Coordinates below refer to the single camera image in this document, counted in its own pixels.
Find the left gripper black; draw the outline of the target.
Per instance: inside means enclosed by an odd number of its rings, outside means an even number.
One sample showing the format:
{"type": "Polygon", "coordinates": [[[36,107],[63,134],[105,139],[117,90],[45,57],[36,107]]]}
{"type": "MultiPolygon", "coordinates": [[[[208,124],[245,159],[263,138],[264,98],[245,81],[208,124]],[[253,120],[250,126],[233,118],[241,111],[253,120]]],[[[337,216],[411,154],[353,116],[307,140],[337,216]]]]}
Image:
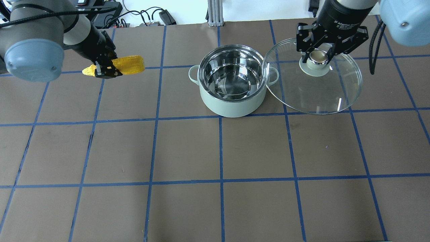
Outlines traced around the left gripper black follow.
{"type": "Polygon", "coordinates": [[[111,79],[123,75],[111,62],[117,59],[116,46],[106,31],[91,26],[88,36],[72,49],[95,64],[95,77],[111,79]]]}

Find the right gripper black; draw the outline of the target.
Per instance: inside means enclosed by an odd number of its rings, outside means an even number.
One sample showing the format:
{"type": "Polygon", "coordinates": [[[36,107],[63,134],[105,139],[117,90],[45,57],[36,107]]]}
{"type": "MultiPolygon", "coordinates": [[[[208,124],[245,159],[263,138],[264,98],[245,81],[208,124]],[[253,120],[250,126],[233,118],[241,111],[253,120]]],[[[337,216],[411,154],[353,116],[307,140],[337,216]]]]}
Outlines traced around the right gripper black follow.
{"type": "Polygon", "coordinates": [[[369,38],[362,22],[370,12],[368,0],[326,0],[311,25],[297,24],[296,49],[306,63],[310,53],[323,43],[331,43],[328,62],[342,53],[350,53],[369,38]]]}

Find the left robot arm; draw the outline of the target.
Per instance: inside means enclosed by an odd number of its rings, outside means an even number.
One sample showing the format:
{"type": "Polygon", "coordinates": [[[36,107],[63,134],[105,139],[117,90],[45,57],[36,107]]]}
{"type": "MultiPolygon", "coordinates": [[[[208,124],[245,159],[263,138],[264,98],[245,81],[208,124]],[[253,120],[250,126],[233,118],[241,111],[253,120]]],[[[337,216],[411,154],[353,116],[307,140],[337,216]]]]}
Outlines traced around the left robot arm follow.
{"type": "Polygon", "coordinates": [[[50,82],[62,73],[64,48],[95,65],[97,78],[123,75],[113,60],[115,45],[68,0],[12,0],[10,20],[1,24],[1,73],[25,81],[50,82]]]}

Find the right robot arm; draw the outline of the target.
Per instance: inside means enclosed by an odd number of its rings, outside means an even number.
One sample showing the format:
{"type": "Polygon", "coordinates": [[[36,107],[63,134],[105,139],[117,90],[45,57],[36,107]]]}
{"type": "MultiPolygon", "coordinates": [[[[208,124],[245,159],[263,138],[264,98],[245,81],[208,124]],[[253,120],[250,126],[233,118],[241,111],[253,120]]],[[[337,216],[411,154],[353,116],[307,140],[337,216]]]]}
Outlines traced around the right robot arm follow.
{"type": "MultiPolygon", "coordinates": [[[[376,3],[376,0],[326,0],[314,23],[297,24],[296,50],[304,55],[302,62],[324,43],[332,45],[327,52],[328,61],[363,44],[369,34],[362,23],[376,3]]],[[[429,4],[428,0],[380,0],[380,17],[393,40],[404,46],[429,44],[429,4]]]]}

